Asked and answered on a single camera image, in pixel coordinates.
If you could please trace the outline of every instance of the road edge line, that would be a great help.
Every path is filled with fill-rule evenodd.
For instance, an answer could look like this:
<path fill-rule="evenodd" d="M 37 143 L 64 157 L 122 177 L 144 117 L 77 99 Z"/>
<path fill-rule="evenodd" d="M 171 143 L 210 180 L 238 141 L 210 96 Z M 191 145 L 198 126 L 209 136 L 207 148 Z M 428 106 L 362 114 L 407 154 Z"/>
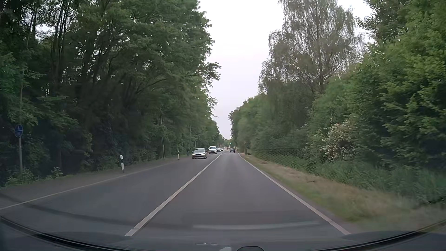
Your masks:
<path fill-rule="evenodd" d="M 155 208 L 151 213 L 149 213 L 144 219 L 142 219 L 136 226 L 134 226 L 129 232 L 124 234 L 124 236 L 133 236 L 138 230 L 143 228 L 161 209 L 163 209 L 173 198 L 175 198 L 183 189 L 185 189 L 192 181 L 194 181 L 204 170 L 208 168 L 214 161 L 216 161 L 222 154 L 218 155 L 214 160 L 211 161 L 207 166 L 205 166 L 200 172 L 198 172 L 192 179 L 190 179 L 186 184 L 180 187 L 176 192 L 174 192 L 167 200 L 165 200 L 161 205 Z"/>
<path fill-rule="evenodd" d="M 80 187 L 75 187 L 75 188 L 71 188 L 71 189 L 68 189 L 68 190 L 55 192 L 55 193 L 48 194 L 48 195 L 45 195 L 45 196 L 41 196 L 41 197 L 38 197 L 38 198 L 35 198 L 35 199 L 32 199 L 32 200 L 23 201 L 23 202 L 20 202 L 20 203 L 16 203 L 16 204 L 13 204 L 13 205 L 2 207 L 2 208 L 0 208 L 0 211 L 2 211 L 4 209 L 11 208 L 11 207 L 15 207 L 15 206 L 18 206 L 18 205 L 28 204 L 28 203 L 33 202 L 33 201 L 38 201 L 38 200 L 41 200 L 41 199 L 45 199 L 45 198 L 48 198 L 48 197 L 51 197 L 51 196 L 54 196 L 54 195 L 58 195 L 58 194 L 66 193 L 66 192 L 71 192 L 71 191 L 76 190 L 76 189 L 85 188 L 85 187 L 97 185 L 97 184 L 100 184 L 100 183 L 108 182 L 108 181 L 111 181 L 111 180 L 116 180 L 116 179 L 119 179 L 119 178 L 127 177 L 127 176 L 130 176 L 130 175 L 133 175 L 133 174 L 137 174 L 137 173 L 140 173 L 140 172 L 152 170 L 152 169 L 155 169 L 155 168 L 158 168 L 158 167 L 162 167 L 162 166 L 165 166 L 165 165 L 168 165 L 168 164 L 171 164 L 171 163 L 164 163 L 164 164 L 159 165 L 159 166 L 150 167 L 150 168 L 147 168 L 147 169 L 144 169 L 144 170 L 139 170 L 139 171 L 136 171 L 136 172 L 124 174 L 122 176 L 110 178 L 110 179 L 107 179 L 107 180 L 101 180 L 101 181 L 98 181 L 98 182 L 95 182 L 95 183 L 91 183 L 91 184 L 87 184 L 87 185 L 83 185 L 83 186 L 80 186 Z"/>
<path fill-rule="evenodd" d="M 292 197 L 294 197 L 296 200 L 298 200 L 299 202 L 301 202 L 304 206 L 306 206 L 307 208 L 309 208 L 311 211 L 313 211 L 315 214 L 317 214 L 318 216 L 320 216 L 322 219 L 324 219 L 326 222 L 330 223 L 330 225 L 332 225 L 333 227 L 335 227 L 337 230 L 339 230 L 341 233 L 343 234 L 350 234 L 349 231 L 347 231 L 345 228 L 341 227 L 338 223 L 334 222 L 332 219 L 328 218 L 326 215 L 324 215 L 323 213 L 321 213 L 321 211 L 315 209 L 312 205 L 308 204 L 306 201 L 304 201 L 303 199 L 301 199 L 299 196 L 297 196 L 296 194 L 294 194 L 293 192 L 289 191 L 286 187 L 282 186 L 280 183 L 278 183 L 277 181 L 275 181 L 273 178 L 271 178 L 270 176 L 268 176 L 267 174 L 265 174 L 263 171 L 261 171 L 260 169 L 256 168 L 253 164 L 251 164 L 249 161 L 245 160 L 245 158 L 243 158 L 240 153 L 239 153 L 240 158 L 242 158 L 244 161 L 246 161 L 246 163 L 250 164 L 253 168 L 255 168 L 257 171 L 259 171 L 261 174 L 265 175 L 265 177 L 267 177 L 270 181 L 274 182 L 276 185 L 278 185 L 281 189 L 283 189 L 285 192 L 287 192 L 288 194 L 290 194 Z"/>

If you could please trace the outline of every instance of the oncoming car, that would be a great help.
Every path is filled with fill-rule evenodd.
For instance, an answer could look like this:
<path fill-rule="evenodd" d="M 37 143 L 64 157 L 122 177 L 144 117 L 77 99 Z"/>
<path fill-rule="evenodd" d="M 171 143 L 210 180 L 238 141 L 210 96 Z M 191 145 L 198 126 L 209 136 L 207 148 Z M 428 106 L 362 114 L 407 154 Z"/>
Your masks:
<path fill-rule="evenodd" d="M 217 147 L 216 146 L 210 146 L 209 147 L 209 154 L 217 154 Z"/>
<path fill-rule="evenodd" d="M 204 148 L 195 148 L 192 152 L 192 159 L 207 159 L 207 151 Z"/>

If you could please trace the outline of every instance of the asphalt road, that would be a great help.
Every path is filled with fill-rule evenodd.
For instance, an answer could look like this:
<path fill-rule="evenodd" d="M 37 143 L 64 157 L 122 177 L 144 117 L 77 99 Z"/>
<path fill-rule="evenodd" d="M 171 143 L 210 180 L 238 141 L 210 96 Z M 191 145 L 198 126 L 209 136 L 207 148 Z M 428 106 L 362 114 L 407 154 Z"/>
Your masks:
<path fill-rule="evenodd" d="M 229 151 L 182 158 L 3 209 L 0 215 L 44 233 L 141 249 L 156 249 L 148 240 L 255 243 L 343 236 Z"/>

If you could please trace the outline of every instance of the blue round sign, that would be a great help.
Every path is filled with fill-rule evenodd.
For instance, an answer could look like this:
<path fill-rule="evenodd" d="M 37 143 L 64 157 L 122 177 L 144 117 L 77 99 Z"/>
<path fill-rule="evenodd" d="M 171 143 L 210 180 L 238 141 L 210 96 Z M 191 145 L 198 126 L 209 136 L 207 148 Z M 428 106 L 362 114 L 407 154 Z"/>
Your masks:
<path fill-rule="evenodd" d="M 16 127 L 14 127 L 14 134 L 16 135 L 17 138 L 20 138 L 23 134 L 23 126 L 16 125 Z"/>

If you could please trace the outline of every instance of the sky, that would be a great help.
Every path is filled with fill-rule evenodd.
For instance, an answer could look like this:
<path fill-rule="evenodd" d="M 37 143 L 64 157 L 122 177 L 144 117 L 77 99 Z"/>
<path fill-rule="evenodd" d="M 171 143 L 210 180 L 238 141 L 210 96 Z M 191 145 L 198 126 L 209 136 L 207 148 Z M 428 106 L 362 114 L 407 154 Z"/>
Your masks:
<path fill-rule="evenodd" d="M 362 0 L 338 0 L 338 4 L 353 9 L 355 17 L 372 13 Z M 218 102 L 214 120 L 223 137 L 230 139 L 228 115 L 257 95 L 262 62 L 268 58 L 268 35 L 282 26 L 283 11 L 277 0 L 200 0 L 199 5 L 212 24 L 208 32 L 215 41 L 208 61 L 221 66 L 220 80 L 210 88 Z"/>

